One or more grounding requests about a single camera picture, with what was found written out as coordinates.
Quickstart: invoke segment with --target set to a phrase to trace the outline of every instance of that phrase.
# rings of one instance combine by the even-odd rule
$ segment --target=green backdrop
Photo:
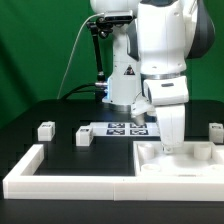
[[[205,4],[216,41],[206,56],[187,62],[190,97],[224,102],[224,1],[205,0]],[[0,0],[0,127],[36,102],[57,97],[74,39],[92,14],[89,0]],[[108,76],[111,38],[100,44]],[[85,29],[62,94],[95,78],[91,35]]]

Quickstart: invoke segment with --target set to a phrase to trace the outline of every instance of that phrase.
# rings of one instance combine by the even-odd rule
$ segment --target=small white cube
[[[93,140],[93,128],[81,126],[76,132],[76,146],[90,146]]]
[[[222,124],[210,123],[209,124],[209,141],[214,143],[223,143],[224,130]]]
[[[43,122],[37,129],[38,141],[51,141],[55,135],[55,122]]]

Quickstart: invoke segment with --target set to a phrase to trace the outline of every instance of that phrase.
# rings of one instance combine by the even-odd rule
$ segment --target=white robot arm
[[[165,152],[181,147],[184,103],[189,100],[186,77],[182,76],[185,59],[203,56],[214,42],[214,27],[203,0],[91,0],[91,6],[97,13],[132,10],[137,17],[127,29],[115,30],[112,98],[119,99],[118,104],[131,105],[132,118],[139,125],[144,124],[144,113],[157,117]],[[124,31],[128,33],[126,44]],[[124,56],[124,47],[130,57]],[[129,63],[135,78],[124,76]],[[139,90],[142,97],[135,100]]]

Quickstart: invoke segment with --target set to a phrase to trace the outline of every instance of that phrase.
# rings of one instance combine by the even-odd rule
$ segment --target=black table
[[[133,140],[158,137],[95,137],[80,151],[75,133],[90,122],[131,122],[91,100],[41,101],[0,130],[0,178],[8,174],[31,145],[37,128],[55,121],[56,135],[45,145],[45,160],[35,175],[133,176]],[[185,140],[208,141],[208,124],[224,123],[224,104],[186,104]],[[0,185],[0,223],[223,223],[224,202],[4,200]]]

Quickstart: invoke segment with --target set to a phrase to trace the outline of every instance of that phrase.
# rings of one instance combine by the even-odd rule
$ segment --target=white foam border
[[[3,180],[5,199],[224,201],[220,176],[33,176],[43,159],[43,145],[33,145]]]

